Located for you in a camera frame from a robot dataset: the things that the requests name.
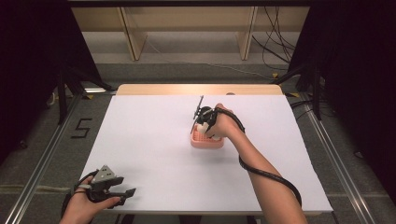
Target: gray floor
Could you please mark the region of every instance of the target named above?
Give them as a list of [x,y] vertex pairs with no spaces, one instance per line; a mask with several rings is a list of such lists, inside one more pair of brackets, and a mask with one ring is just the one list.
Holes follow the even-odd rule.
[[[273,74],[285,71],[268,68],[262,61],[262,49],[252,42],[249,59],[241,61],[238,47],[231,33],[155,33],[150,34],[144,53],[138,62],[132,62],[123,34],[84,34],[92,56],[105,82],[113,86],[122,83],[268,83]],[[255,34],[265,41],[264,34]],[[298,34],[285,34],[295,42]],[[283,51],[272,43],[269,48]],[[286,63],[271,54],[264,54],[266,63],[286,69]],[[298,77],[283,83],[285,93],[295,93]],[[34,197],[30,201],[21,223],[56,223],[60,219],[62,202],[67,189],[81,176],[101,122],[106,113],[111,94],[95,94],[78,99],[62,139],[50,158],[47,169],[39,179]],[[288,97],[290,103],[301,97]],[[370,167],[354,155],[358,150],[349,138],[336,113],[322,103],[322,124],[332,139],[351,179],[357,186],[375,223],[396,223],[396,207],[383,190]],[[311,112],[302,105],[294,109],[295,117],[318,178],[334,209],[333,214],[308,216],[310,223],[361,223],[352,202],[338,178],[310,117]],[[18,149],[0,167],[0,223],[7,215],[28,183],[41,155],[57,129],[59,110],[57,101],[43,111],[26,139],[28,148]],[[90,128],[86,138],[76,130],[81,119]],[[93,223],[114,223],[116,215],[100,214]],[[178,223],[177,216],[136,216],[134,223]],[[204,216],[201,223],[246,223],[244,217]]]

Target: small basket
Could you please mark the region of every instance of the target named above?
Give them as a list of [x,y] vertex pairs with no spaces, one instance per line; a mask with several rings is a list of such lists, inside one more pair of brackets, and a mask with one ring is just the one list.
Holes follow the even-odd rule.
[[208,138],[197,131],[197,125],[195,124],[191,133],[191,145],[198,148],[221,148],[224,146],[224,138],[221,137],[219,140]]

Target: gray carpet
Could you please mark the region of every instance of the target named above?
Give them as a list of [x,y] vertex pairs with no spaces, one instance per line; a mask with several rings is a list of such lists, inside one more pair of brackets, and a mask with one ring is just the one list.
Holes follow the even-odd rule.
[[[249,73],[241,73],[230,68],[220,68],[207,64],[97,64],[104,82],[118,87],[123,83],[269,83],[273,73],[284,72],[267,68],[265,65],[233,65],[233,68]],[[293,77],[281,85],[283,92],[296,92],[294,85],[298,77]],[[56,223],[60,219],[62,201],[66,189],[81,176],[85,161],[90,155],[95,137],[106,113],[111,95],[96,94],[91,99],[81,99],[65,129],[60,145],[51,158],[48,169],[39,183],[39,188],[28,206],[21,223]],[[288,98],[291,103],[300,101],[298,97]],[[323,124],[342,157],[352,179],[367,201],[377,223],[395,223],[396,207],[389,199],[370,167],[356,157],[357,150],[336,114],[328,105],[321,104]],[[44,149],[56,129],[59,109],[57,103],[42,112],[27,140],[28,148],[11,153],[0,167],[0,223],[5,222],[7,213],[27,182]],[[338,180],[336,172],[323,149],[317,133],[305,113],[304,107],[294,109],[303,139],[325,192],[334,209],[334,214],[310,216],[310,223],[360,223],[350,200]],[[81,126],[90,128],[85,138]],[[116,215],[102,213],[93,223],[114,223]],[[241,217],[204,217],[201,223],[244,223]],[[137,216],[134,223],[178,223],[176,216]]]

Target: white tabletop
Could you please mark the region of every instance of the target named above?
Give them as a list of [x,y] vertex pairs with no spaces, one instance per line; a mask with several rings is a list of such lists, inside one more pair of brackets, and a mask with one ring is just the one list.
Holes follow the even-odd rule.
[[[104,164],[121,185],[136,188],[114,211],[134,214],[261,214],[247,171],[226,139],[220,149],[190,143],[199,95],[113,96],[81,176]],[[261,153],[300,191],[306,213],[332,208],[283,95],[206,95],[202,106],[222,102],[246,128]]]

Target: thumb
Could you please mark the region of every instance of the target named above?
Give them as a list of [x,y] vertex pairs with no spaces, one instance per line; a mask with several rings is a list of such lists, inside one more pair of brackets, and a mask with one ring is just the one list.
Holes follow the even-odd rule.
[[103,209],[107,209],[107,208],[113,206],[114,204],[116,204],[119,201],[120,201],[120,197],[108,198],[102,202],[96,203],[96,207],[99,211],[101,211]]

